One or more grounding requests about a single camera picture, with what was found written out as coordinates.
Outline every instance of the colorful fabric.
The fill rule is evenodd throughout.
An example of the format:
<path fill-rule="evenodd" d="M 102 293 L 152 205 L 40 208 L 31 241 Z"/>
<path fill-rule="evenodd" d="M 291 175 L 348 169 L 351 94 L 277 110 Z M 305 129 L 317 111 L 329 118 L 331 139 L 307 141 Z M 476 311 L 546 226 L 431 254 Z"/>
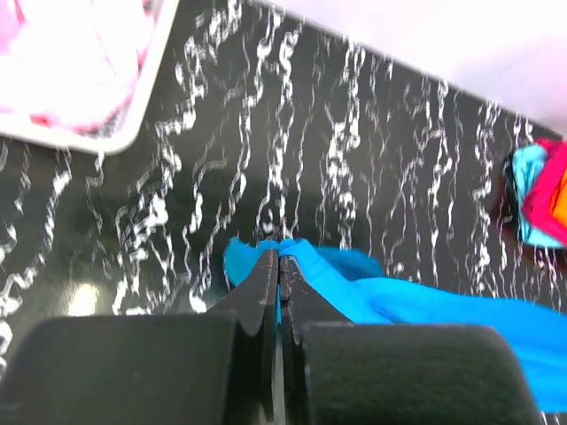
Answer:
<path fill-rule="evenodd" d="M 89 131 L 132 97 L 154 18 L 143 0 L 0 0 L 0 112 Z"/>
<path fill-rule="evenodd" d="M 534 227 L 565 245 L 567 228 L 549 213 L 549 209 L 567 169 L 567 143 L 547 140 L 538 140 L 537 143 L 547 151 L 548 156 L 545 166 L 525 197 L 522 213 Z"/>
<path fill-rule="evenodd" d="M 526 146 L 514 152 L 512 157 L 512 173 L 516 183 L 516 194 L 519 211 L 520 236 L 523 243 L 546 248 L 562 248 L 563 244 L 553 237 L 546 235 L 528 221 L 523 213 L 526 195 L 543 169 L 548 153 L 537 144 Z"/>

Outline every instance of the teal fabric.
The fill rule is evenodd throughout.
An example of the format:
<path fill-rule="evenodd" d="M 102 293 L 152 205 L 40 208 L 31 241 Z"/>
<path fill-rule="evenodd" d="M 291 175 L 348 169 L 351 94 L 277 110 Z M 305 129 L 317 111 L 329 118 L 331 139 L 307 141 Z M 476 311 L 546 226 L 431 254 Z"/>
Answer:
<path fill-rule="evenodd" d="M 253 248 L 232 239 L 224 262 L 229 280 L 240 284 L 267 249 L 294 257 L 311 287 L 354 323 L 494 328 L 519 358 L 540 409 L 567 412 L 566 316 L 522 300 L 456 295 L 391 279 L 360 251 L 316 249 L 305 240 Z"/>
<path fill-rule="evenodd" d="M 519 211 L 519 225 L 522 242 L 542 248 L 563 248 L 564 245 L 553 237 L 534 227 L 522 213 L 526 195 L 543 169 L 548 154 L 538 144 L 526 146 L 514 152 L 512 173 L 516 182 L 516 194 Z"/>

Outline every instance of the white wall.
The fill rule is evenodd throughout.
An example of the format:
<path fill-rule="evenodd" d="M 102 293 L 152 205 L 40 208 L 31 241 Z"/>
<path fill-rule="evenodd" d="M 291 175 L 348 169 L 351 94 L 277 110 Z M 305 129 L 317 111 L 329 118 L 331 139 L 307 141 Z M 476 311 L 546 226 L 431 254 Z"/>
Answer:
<path fill-rule="evenodd" d="M 564 0 L 269 0 L 567 135 Z"/>

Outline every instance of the black countertop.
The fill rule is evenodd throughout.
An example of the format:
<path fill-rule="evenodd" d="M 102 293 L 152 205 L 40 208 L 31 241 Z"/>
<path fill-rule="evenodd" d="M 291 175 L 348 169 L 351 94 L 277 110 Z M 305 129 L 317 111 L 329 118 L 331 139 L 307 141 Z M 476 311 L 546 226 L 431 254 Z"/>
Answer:
<path fill-rule="evenodd" d="M 130 148 L 2 140 L 2 357 L 52 316 L 204 311 L 232 236 L 567 311 L 565 254 L 517 243 L 502 196 L 506 157 L 538 136 L 557 138 L 280 12 L 182 1 Z"/>

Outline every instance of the red fabric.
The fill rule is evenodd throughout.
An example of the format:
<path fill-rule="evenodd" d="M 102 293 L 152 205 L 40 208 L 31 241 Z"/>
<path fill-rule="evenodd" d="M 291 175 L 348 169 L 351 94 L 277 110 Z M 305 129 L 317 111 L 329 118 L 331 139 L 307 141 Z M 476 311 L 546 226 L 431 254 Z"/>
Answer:
<path fill-rule="evenodd" d="M 549 212 L 554 192 L 567 169 L 567 143 L 545 139 L 539 139 L 536 143 L 548 152 L 548 160 L 525 197 L 522 212 L 534 227 L 567 244 L 567 228 Z"/>

